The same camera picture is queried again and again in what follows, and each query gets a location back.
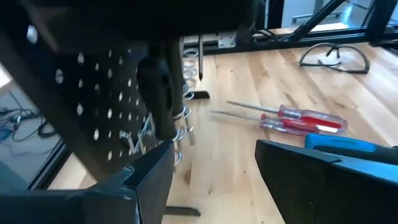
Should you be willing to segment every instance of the wooden table surface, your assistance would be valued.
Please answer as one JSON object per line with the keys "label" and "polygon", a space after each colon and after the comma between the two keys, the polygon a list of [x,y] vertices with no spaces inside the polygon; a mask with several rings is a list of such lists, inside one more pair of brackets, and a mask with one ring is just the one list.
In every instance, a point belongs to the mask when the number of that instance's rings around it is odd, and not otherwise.
{"label": "wooden table surface", "polygon": [[[208,90],[211,100],[189,103],[197,144],[190,147],[185,142],[185,157],[177,166],[169,196],[169,205],[193,206],[202,216],[166,216],[163,224],[284,223],[257,169],[254,147],[257,139],[303,146],[303,138],[210,112],[260,117],[261,112],[228,105],[226,100],[338,114],[348,121],[346,136],[398,144],[398,59],[365,43],[356,46],[371,61],[367,75],[300,68],[297,61],[305,49],[205,57],[204,78],[197,88]],[[317,50],[308,59],[327,50]],[[360,67],[359,56],[342,55],[346,68]]]}

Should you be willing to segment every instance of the black metal bar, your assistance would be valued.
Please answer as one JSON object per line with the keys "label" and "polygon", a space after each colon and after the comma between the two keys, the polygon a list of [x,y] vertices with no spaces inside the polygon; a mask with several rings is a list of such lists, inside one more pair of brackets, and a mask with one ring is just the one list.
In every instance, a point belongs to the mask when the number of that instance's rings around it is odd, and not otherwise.
{"label": "black metal bar", "polygon": [[285,0],[269,0],[266,17],[268,17],[267,28],[277,29],[282,27]]}
{"label": "black metal bar", "polygon": [[184,215],[184,216],[193,216],[199,217],[201,214],[195,208],[190,207],[174,207],[174,206],[166,206],[165,215]]}
{"label": "black metal bar", "polygon": [[45,164],[30,182],[28,189],[47,189],[69,158],[70,154],[71,152],[66,149],[62,140],[59,140]]}
{"label": "black metal bar", "polygon": [[231,53],[239,53],[239,52],[253,52],[260,50],[277,50],[277,49],[289,49],[289,48],[297,48],[297,47],[310,47],[314,44],[319,44],[322,42],[332,42],[338,44],[348,44],[348,43],[358,43],[358,42],[366,42],[364,33],[362,34],[347,34],[347,35],[339,35],[339,36],[329,36],[329,37],[314,37],[314,38],[302,38],[298,42],[260,42],[255,45],[237,45],[234,48],[230,49],[219,49],[217,46],[204,46],[203,53],[205,55],[214,55],[214,54],[231,54]]}
{"label": "black metal bar", "polygon": [[369,20],[366,37],[370,44],[373,44],[383,38],[386,26],[390,21],[391,15],[394,12],[398,0],[383,0],[376,1],[373,14]]}
{"label": "black metal bar", "polygon": [[309,21],[305,24],[299,26],[291,36],[289,36],[289,41],[299,41],[301,38],[305,37],[315,26],[317,26],[322,20],[324,20],[329,14],[331,14],[338,6],[340,6],[345,0],[332,0],[325,7],[321,9],[317,14],[315,14]]}

